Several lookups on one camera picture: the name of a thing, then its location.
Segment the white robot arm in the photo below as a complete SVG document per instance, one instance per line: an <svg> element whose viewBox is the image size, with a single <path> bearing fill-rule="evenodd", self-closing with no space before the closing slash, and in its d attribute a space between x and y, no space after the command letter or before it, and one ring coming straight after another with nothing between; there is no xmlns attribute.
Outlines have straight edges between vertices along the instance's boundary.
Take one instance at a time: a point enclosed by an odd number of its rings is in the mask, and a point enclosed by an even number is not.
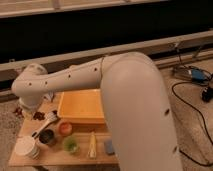
<svg viewBox="0 0 213 171"><path fill-rule="evenodd" d="M182 171L167 88L154 62L129 52L102 57L49 74L30 64L12 83L25 111L43 96L98 88L121 171Z"/></svg>

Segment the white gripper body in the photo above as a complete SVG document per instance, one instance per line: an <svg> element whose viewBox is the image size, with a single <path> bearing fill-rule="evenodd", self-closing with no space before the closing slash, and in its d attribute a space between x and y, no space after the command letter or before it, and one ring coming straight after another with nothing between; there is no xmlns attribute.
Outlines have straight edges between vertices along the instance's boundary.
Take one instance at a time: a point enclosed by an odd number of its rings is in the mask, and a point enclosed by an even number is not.
<svg viewBox="0 0 213 171"><path fill-rule="evenodd" d="M22 114L26 119L32 119L34 114L38 111L41 106L41 102L37 101L36 103L30 104L27 101L24 101L22 98L19 99L19 106L22 109Z"/></svg>

